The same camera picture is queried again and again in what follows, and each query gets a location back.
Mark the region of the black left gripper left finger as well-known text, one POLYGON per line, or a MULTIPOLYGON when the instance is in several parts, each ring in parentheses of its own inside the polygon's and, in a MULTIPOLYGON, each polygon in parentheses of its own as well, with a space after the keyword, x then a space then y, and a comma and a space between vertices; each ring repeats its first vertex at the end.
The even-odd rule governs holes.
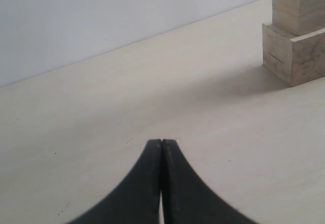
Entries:
POLYGON ((159 223, 161 140, 149 140, 125 178, 70 223, 159 223))

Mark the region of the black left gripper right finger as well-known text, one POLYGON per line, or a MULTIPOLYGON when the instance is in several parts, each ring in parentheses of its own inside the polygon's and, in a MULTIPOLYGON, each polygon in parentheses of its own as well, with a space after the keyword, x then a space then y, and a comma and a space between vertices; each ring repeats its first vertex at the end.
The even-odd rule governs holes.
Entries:
POLYGON ((177 141, 162 141, 161 193, 165 223, 254 223, 198 176, 177 141))

